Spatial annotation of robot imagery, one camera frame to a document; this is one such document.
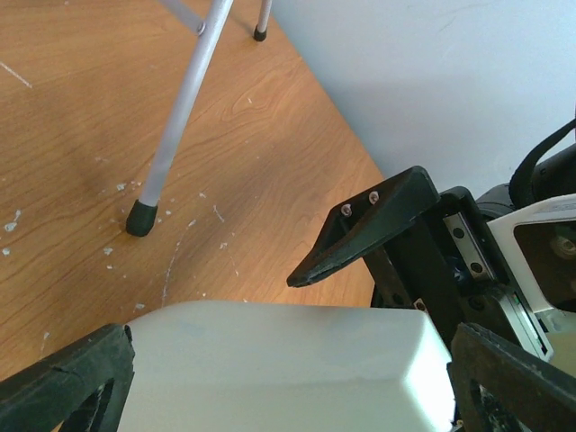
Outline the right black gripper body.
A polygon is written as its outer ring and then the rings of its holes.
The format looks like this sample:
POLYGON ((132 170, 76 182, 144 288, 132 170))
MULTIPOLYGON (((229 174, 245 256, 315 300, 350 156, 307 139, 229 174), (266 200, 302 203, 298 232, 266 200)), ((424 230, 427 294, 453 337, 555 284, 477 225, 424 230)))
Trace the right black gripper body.
POLYGON ((554 350, 473 200, 462 186, 440 195, 399 236, 368 256, 373 308, 424 311, 449 346, 476 323, 542 360, 554 350))

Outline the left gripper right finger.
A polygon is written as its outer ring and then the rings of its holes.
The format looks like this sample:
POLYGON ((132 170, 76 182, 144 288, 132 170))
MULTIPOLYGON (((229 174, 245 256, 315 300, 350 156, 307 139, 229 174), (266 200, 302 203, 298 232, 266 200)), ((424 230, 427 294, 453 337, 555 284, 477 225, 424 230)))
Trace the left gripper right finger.
POLYGON ((573 431, 575 378, 477 324, 461 324, 447 371, 457 431, 573 431))

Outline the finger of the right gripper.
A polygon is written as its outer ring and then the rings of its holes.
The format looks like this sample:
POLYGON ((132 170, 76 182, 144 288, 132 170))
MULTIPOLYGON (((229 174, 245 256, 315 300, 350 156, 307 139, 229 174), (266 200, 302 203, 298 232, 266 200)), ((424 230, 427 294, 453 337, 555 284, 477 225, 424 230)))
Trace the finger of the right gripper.
POLYGON ((333 207, 290 287, 320 282, 399 236, 439 202, 427 170, 413 166, 333 207))

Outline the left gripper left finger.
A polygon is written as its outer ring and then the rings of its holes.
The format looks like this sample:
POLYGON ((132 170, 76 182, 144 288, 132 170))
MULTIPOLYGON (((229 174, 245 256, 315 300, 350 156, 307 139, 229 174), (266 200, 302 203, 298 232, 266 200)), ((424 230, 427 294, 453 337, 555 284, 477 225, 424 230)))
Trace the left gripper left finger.
POLYGON ((131 329, 107 324, 1 381, 3 431, 116 431, 134 377, 131 329))

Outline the white metronome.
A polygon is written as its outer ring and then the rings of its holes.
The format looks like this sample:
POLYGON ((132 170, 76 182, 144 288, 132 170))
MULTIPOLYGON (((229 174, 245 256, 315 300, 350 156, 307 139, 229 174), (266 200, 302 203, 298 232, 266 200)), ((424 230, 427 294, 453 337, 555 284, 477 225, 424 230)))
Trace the white metronome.
POLYGON ((123 431, 448 431, 451 356, 428 315, 190 301, 130 324, 123 431))

